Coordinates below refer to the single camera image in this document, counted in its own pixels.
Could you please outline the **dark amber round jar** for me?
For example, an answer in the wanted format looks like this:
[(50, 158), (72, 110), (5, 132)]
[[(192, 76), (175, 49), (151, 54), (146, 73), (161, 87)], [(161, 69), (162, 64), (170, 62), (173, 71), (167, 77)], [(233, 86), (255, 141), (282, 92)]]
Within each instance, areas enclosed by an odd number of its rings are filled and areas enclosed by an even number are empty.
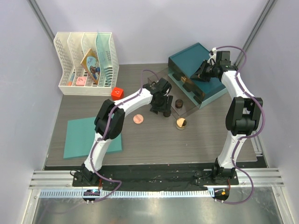
[(177, 100), (175, 101), (175, 107), (176, 107), (177, 109), (182, 108), (182, 107), (183, 107), (183, 104), (184, 104), (184, 102), (183, 102), (183, 100), (181, 100), (181, 99), (177, 99)]

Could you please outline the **clear smoked drawer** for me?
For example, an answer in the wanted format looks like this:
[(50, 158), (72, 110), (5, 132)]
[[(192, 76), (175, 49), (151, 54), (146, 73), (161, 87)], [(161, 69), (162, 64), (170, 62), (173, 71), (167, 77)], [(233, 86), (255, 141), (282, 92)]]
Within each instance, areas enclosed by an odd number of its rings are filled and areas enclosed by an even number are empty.
[(182, 84), (189, 92), (192, 92), (200, 101), (203, 101), (206, 94), (204, 92), (204, 82), (199, 80), (193, 80), (188, 77), (174, 60), (168, 58), (168, 68), (171, 73), (170, 78), (174, 78), (175, 81)]
[(173, 96), (171, 104), (171, 114), (176, 119), (186, 118), (192, 113), (200, 109), (201, 103), (197, 102), (194, 97), (194, 93), (191, 90), (187, 90), (187, 87), (183, 81), (178, 81), (175, 78), (175, 73), (166, 68), (157, 73), (157, 75), (151, 75), (148, 78), (148, 83), (156, 82), (158, 78), (164, 78), (172, 85), (170, 95)]

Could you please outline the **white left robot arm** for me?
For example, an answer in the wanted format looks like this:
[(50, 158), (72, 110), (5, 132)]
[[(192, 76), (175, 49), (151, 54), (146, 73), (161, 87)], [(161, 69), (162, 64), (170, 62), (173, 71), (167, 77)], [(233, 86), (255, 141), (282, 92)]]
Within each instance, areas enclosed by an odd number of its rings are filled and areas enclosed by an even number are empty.
[(164, 116), (171, 115), (170, 95), (172, 85), (161, 78), (158, 82), (144, 84), (137, 92), (120, 100), (107, 99), (103, 102), (96, 118), (95, 138), (91, 151), (74, 175), (74, 180), (86, 186), (95, 186), (101, 178), (98, 171), (102, 168), (104, 156), (112, 140), (118, 137), (123, 128), (125, 117), (144, 105), (151, 105), (150, 111)]

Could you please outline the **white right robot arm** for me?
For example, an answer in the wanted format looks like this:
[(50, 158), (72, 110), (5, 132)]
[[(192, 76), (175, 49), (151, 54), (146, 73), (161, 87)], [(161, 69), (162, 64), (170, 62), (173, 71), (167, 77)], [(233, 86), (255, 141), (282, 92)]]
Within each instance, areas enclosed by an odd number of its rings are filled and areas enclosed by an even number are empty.
[(228, 62), (211, 64), (209, 60), (204, 60), (198, 71), (191, 76), (191, 79), (200, 81), (209, 81), (211, 78), (218, 78), (232, 99), (225, 119), (227, 138), (210, 174), (214, 183), (222, 184), (234, 178), (239, 152), (246, 139), (259, 126), (263, 100), (249, 92), (237, 67)]

